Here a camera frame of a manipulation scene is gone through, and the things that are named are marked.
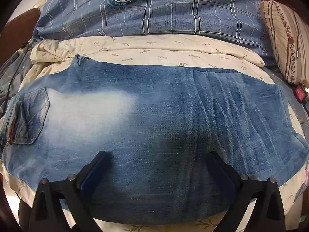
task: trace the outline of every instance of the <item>red tag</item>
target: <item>red tag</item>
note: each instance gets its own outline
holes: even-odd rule
[[[300,85],[296,87],[294,92],[295,92],[295,96],[300,102],[303,102],[304,99],[307,97],[307,94],[304,92],[304,90],[302,89]]]

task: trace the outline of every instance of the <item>pillow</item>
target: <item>pillow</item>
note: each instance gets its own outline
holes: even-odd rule
[[[281,73],[290,84],[309,87],[309,26],[295,11],[275,1],[262,1],[260,11]]]
[[[0,67],[21,47],[22,43],[32,38],[33,28],[39,16],[39,9],[30,9],[4,26],[0,34]]]

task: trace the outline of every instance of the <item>metal rivet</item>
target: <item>metal rivet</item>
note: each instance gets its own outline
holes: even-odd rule
[[[246,175],[246,174],[244,174],[244,173],[240,175],[240,178],[241,178],[242,180],[244,180],[244,181],[246,181],[247,179],[249,179],[248,175]]]
[[[69,181],[75,180],[75,178],[76,178],[76,174],[70,174],[70,175],[68,176],[68,180],[69,180]]]
[[[40,184],[41,184],[41,185],[44,185],[46,182],[47,182],[47,179],[46,179],[46,178],[43,178],[43,179],[41,179]]]
[[[269,180],[270,180],[272,183],[275,183],[275,182],[276,182],[276,178],[274,178],[274,177],[270,177]]]

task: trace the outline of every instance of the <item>faded denim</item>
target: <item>faded denim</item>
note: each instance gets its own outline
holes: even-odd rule
[[[275,84],[235,70],[123,66],[78,55],[10,101],[0,138],[5,167],[33,190],[41,178],[65,179],[109,151],[111,166],[87,206],[95,218],[126,224],[225,210],[205,165],[209,151],[238,173],[274,176],[279,185],[308,157]]]

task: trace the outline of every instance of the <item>cable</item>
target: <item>cable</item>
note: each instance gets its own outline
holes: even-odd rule
[[[295,12],[293,10],[293,14],[294,14],[294,20],[295,20],[295,23],[296,23],[296,26],[297,26],[297,46],[296,46],[296,58],[299,57],[299,47],[298,47],[298,44],[299,44],[299,28],[298,28],[298,23],[296,21],[296,16],[295,16]]]
[[[11,87],[11,85],[12,85],[12,82],[13,82],[13,80],[14,80],[16,74],[17,74],[17,71],[18,71],[19,68],[20,68],[21,63],[23,62],[25,56],[27,55],[28,49],[29,49],[29,43],[27,43],[27,44],[26,44],[26,47],[24,47],[24,53],[25,53],[25,54],[24,54],[23,58],[21,59],[21,61],[20,61],[19,65],[18,65],[18,67],[17,67],[17,69],[16,69],[14,75],[12,76],[11,81],[10,81],[10,84],[9,84],[9,88],[7,89],[7,97],[6,97],[6,99],[5,99],[5,104],[4,104],[4,109],[3,109],[3,115],[5,114],[5,111],[7,110],[7,101],[9,100],[10,87]]]
[[[15,191],[14,191],[14,192],[15,192]],[[15,193],[16,193],[16,192],[15,192]],[[17,195],[18,199],[21,200],[20,196],[19,196],[17,193],[16,193],[16,195]]]

